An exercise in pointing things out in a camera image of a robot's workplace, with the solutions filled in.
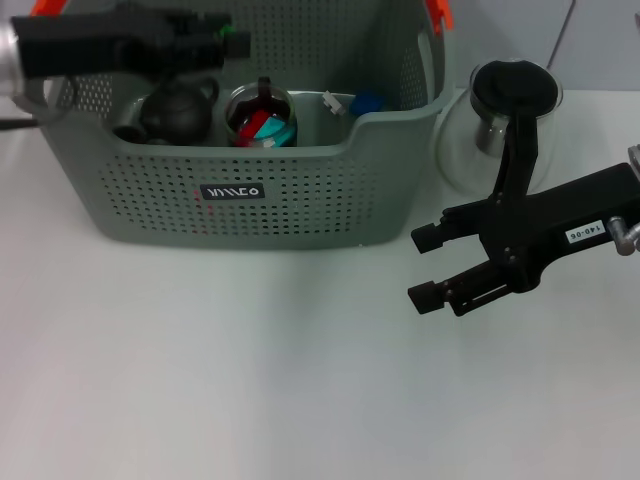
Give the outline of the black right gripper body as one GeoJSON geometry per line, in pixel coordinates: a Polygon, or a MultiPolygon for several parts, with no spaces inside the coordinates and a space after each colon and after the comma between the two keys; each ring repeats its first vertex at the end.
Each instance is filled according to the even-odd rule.
{"type": "Polygon", "coordinates": [[[608,242],[622,256],[639,249],[639,178],[622,163],[542,193],[447,209],[441,222],[477,225],[487,261],[518,258],[507,283],[511,293],[526,293],[563,257],[608,242]]]}

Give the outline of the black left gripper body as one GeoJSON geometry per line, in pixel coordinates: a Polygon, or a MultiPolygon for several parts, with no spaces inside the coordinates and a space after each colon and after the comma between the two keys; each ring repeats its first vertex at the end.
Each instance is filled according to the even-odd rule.
{"type": "Polygon", "coordinates": [[[167,18],[149,9],[15,16],[26,79],[124,72],[153,75],[172,64],[176,33],[167,18]]]}

